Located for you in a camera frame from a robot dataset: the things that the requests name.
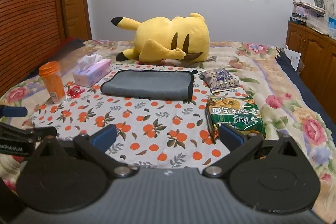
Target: white paper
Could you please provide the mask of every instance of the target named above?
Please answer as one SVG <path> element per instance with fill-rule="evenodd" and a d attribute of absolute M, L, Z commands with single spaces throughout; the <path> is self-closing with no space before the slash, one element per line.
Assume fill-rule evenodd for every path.
<path fill-rule="evenodd" d="M 103 57 L 99 54 L 86 55 L 86 56 L 83 56 L 81 59 L 78 59 L 77 63 L 78 63 L 80 70 L 86 70 L 89 67 L 91 67 L 93 64 L 101 61 L 102 58 Z"/>
<path fill-rule="evenodd" d="M 297 70 L 297 67 L 299 65 L 299 61 L 300 61 L 300 57 L 301 57 L 301 53 L 299 52 L 295 52 L 289 49 L 285 49 L 285 54 L 287 55 L 287 57 L 291 60 L 291 64 L 294 68 L 294 70 Z"/>

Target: black ear tip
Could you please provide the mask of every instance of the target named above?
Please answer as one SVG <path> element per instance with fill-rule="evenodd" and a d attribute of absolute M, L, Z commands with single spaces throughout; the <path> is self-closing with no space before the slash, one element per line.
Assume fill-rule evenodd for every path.
<path fill-rule="evenodd" d="M 118 62 L 122 62 L 128 60 L 128 58 L 123 54 L 123 52 L 121 52 L 116 56 L 115 60 Z"/>
<path fill-rule="evenodd" d="M 122 20 L 123 20 L 123 17 L 115 17 L 114 19 L 111 20 L 111 22 L 114 26 L 118 27 L 119 22 Z"/>

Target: louvered wardrobe door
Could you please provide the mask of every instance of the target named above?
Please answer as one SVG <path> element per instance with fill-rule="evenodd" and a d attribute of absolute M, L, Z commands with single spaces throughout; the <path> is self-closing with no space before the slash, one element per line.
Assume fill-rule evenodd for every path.
<path fill-rule="evenodd" d="M 0 96 L 63 40 L 60 0 L 0 0 Z"/>

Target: cup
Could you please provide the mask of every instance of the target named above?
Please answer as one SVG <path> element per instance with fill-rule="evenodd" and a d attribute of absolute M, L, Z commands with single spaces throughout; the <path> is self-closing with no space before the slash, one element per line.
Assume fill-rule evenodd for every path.
<path fill-rule="evenodd" d="M 47 88 L 54 104 L 60 104 L 65 100 L 60 65 L 57 61 L 51 61 L 39 69 L 39 75 Z"/>

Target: bed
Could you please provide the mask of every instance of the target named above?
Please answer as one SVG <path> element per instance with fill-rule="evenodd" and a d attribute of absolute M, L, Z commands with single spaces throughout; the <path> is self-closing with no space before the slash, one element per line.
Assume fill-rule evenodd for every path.
<path fill-rule="evenodd" d="M 191 102 L 120 98 L 100 93 L 100 85 L 119 71 L 130 68 L 154 69 L 136 60 L 116 63 L 115 57 L 132 42 L 86 41 L 85 45 L 60 60 L 65 88 L 73 86 L 72 72 L 81 56 L 98 53 L 112 60 L 111 73 L 80 98 L 67 98 L 59 105 L 48 101 L 48 93 L 38 76 L 11 88 L 1 98 L 9 105 L 28 108 L 31 118 L 12 118 L 5 122 L 19 127 L 55 126 L 60 137 L 72 139 L 78 133 L 93 134 L 115 123 L 118 137 L 106 152 L 130 165 L 159 168 L 197 167 L 202 170 L 228 154 L 219 141 L 212 141 L 204 115 L 210 90 L 197 75 Z M 191 70 L 223 67 L 238 76 L 241 87 L 228 96 L 251 95 L 257 104 L 268 139 L 290 134 L 305 153 L 321 181 L 314 211 L 326 222 L 336 219 L 335 124 L 277 48 L 240 42 L 211 42 L 209 58 L 189 65 L 163 60 L 160 70 Z M 1 165 L 6 156 L 1 157 Z"/>

